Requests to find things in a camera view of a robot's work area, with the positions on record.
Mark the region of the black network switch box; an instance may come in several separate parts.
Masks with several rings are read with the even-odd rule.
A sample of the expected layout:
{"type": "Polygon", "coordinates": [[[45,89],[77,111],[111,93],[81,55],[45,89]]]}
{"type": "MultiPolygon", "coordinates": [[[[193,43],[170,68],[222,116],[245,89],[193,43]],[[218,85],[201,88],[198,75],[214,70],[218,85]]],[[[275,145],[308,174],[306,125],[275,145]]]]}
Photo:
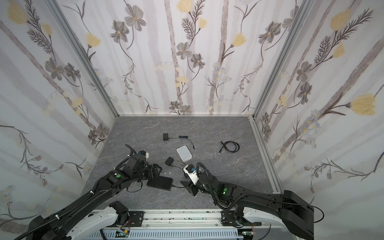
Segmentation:
{"type": "Polygon", "coordinates": [[[170,191],[173,185],[173,181],[173,178],[159,176],[153,179],[149,179],[147,182],[147,186],[160,190],[170,191]]]}

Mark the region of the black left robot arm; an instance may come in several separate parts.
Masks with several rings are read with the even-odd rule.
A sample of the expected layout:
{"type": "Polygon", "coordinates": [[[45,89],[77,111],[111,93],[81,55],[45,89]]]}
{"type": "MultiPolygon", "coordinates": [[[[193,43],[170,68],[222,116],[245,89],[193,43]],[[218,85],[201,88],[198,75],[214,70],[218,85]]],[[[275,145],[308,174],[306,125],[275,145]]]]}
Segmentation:
{"type": "Polygon", "coordinates": [[[27,232],[16,237],[17,240],[69,240],[70,231],[84,217],[99,205],[126,190],[134,182],[156,178],[163,168],[148,162],[149,154],[136,152],[126,145],[131,152],[113,170],[100,177],[89,192],[50,216],[33,219],[27,232]]]}

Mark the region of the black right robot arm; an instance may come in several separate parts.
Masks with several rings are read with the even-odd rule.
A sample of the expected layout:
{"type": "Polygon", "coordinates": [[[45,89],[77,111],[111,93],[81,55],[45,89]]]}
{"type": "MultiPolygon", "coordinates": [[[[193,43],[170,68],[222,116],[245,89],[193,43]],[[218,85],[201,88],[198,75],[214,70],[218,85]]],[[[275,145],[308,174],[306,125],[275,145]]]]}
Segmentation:
{"type": "Polygon", "coordinates": [[[318,207],[307,203],[294,192],[265,194],[221,182],[202,163],[185,165],[183,172],[187,181],[181,183],[190,194],[196,196],[201,192],[210,195],[222,213],[233,213],[227,219],[228,226],[240,228],[257,223],[257,218],[250,215],[254,210],[276,217],[278,223],[301,239],[314,239],[315,211],[318,207]]]}

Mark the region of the white rectangular device box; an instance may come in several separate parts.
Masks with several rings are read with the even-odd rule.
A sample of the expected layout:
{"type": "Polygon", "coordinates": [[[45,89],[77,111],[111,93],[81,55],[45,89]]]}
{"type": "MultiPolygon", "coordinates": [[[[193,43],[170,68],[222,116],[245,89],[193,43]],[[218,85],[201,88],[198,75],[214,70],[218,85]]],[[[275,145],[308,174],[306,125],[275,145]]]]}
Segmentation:
{"type": "Polygon", "coordinates": [[[177,153],[183,162],[187,162],[193,158],[193,155],[191,154],[187,146],[177,148],[177,153]]]}

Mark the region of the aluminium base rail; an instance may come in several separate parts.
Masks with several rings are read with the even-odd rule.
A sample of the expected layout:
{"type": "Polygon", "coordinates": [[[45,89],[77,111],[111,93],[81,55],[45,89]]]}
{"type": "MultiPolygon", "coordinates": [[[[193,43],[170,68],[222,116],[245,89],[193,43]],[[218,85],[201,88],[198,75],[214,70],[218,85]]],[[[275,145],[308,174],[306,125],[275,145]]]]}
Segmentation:
{"type": "Polygon", "coordinates": [[[219,209],[198,210],[131,210],[130,222],[120,228],[117,225],[109,227],[94,227],[91,234],[104,230],[120,230],[129,233],[131,230],[160,230],[160,229],[236,229],[243,240],[296,240],[288,229],[277,218],[269,214],[251,211],[251,217],[258,222],[245,227],[228,226],[228,218],[232,212],[222,213],[219,209]]]}

